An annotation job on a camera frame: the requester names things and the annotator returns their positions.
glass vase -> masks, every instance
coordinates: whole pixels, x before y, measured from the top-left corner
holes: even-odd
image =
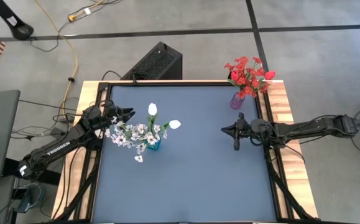
[[[148,142],[145,142],[146,144],[148,144],[147,148],[150,149],[150,150],[153,150],[153,151],[157,151],[159,149],[159,146],[160,146],[160,142],[162,140],[159,139],[159,141],[157,141],[153,146],[151,146],[150,144],[148,144]]]
[[[231,105],[232,109],[234,110],[238,110],[240,109],[240,107],[242,106],[242,103],[244,101],[245,97],[241,98],[238,95],[238,92],[234,94],[234,96],[232,97],[232,100],[230,102],[229,105]]]

yellow cable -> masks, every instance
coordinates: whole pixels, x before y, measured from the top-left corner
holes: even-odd
[[[96,4],[90,6],[88,9],[92,9],[92,8],[96,7],[97,5],[101,4],[103,1],[104,1],[104,0],[100,0],[100,1],[97,2]],[[77,16],[80,16],[80,15],[82,15],[83,13],[85,13],[85,10],[82,10],[82,11],[76,13],[75,15],[69,15],[69,17],[73,18],[73,21],[74,21]]]
[[[62,35],[60,34],[60,31],[59,31],[59,29],[57,28],[57,26],[54,24],[54,21],[51,19],[50,15],[44,10],[43,6],[39,3],[39,1],[38,1],[38,0],[35,0],[35,2],[36,2],[36,4],[40,7],[40,9],[44,12],[44,14],[48,17],[48,19],[50,19],[50,22],[53,24],[54,29],[57,31],[58,36],[60,36],[62,39],[64,39],[64,40],[68,43],[69,47],[72,49],[72,52],[73,52],[73,54],[75,55],[75,63],[76,63],[76,65],[75,65],[75,70],[73,71],[71,78],[75,77],[75,75],[76,75],[77,72],[78,72],[78,55],[76,54],[75,48],[72,46],[72,44],[71,44],[64,36],[62,36]],[[66,102],[67,97],[68,97],[68,92],[69,92],[69,89],[70,89],[70,85],[71,85],[71,81],[69,81],[68,86],[67,86],[67,90],[65,91],[65,96],[63,97],[63,101],[62,101],[62,115],[65,115],[65,109],[64,109],[64,107],[65,107],[65,102]]]

purple vase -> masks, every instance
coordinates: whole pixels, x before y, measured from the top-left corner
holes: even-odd
[[[244,101],[244,97],[240,98],[238,93],[235,93],[229,105],[231,105],[232,109],[238,110],[242,106],[243,101]]]

gray floor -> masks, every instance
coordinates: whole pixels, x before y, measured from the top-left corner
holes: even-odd
[[[35,28],[36,35],[55,35],[33,1],[7,0]],[[89,4],[40,0],[60,27],[66,15]],[[360,24],[360,1],[252,0],[259,27]],[[250,28],[244,0],[123,0],[106,6],[64,29],[64,34],[100,34],[157,30]],[[0,37],[10,37],[0,19]],[[261,33],[267,62],[285,80],[296,122],[322,114],[354,115],[360,109],[360,29]],[[252,33],[198,34],[71,40],[80,68],[70,96],[78,96],[84,80],[99,80],[107,70],[125,74],[158,41],[183,54],[184,79],[225,78],[226,62],[242,55],[257,56]],[[54,41],[38,41],[45,48]],[[69,47],[43,53],[28,42],[8,42],[0,60],[0,91],[19,89],[24,100],[59,105],[74,67]],[[76,100],[68,103],[75,108]],[[50,126],[52,108],[20,103],[14,128]],[[21,159],[50,137],[11,142],[8,157]],[[360,146],[360,135],[355,138]],[[324,138],[302,146],[320,218],[360,223],[360,152],[347,139]],[[51,187],[48,194],[56,190]],[[43,207],[52,209],[55,197]],[[46,220],[38,210],[18,217],[18,223]]]

blue vase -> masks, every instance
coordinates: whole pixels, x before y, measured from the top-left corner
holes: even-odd
[[[159,146],[160,146],[160,142],[162,140],[159,139],[159,141],[157,141],[157,143],[155,143],[153,146],[151,145],[148,145],[147,148],[150,149],[150,150],[153,150],[153,151],[157,151],[159,149]]]

